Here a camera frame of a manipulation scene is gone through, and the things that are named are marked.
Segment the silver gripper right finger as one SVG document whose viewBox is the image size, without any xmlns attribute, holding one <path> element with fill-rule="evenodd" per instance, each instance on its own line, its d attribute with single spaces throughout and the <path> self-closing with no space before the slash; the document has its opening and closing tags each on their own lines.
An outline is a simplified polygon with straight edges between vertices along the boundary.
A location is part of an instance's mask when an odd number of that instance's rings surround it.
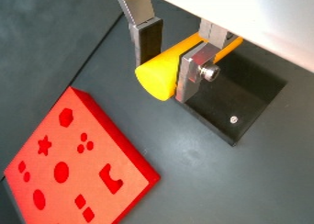
<svg viewBox="0 0 314 224">
<path fill-rule="evenodd" d="M 202 79 L 215 80 L 219 68 L 214 65 L 214 59 L 234 41 L 234 34 L 206 19 L 202 19 L 198 35 L 203 42 L 187 50 L 179 63 L 175 99 L 181 103 L 186 103 L 198 93 Z"/>
</svg>

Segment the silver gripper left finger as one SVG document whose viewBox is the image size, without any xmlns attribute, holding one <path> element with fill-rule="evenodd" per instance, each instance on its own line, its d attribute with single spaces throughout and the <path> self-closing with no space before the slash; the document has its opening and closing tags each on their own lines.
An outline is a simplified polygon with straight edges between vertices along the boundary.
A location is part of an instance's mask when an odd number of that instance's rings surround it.
<svg viewBox="0 0 314 224">
<path fill-rule="evenodd" d="M 161 53 L 163 20 L 157 17 L 151 0 L 118 0 L 125 12 L 137 65 L 142 65 Z"/>
</svg>

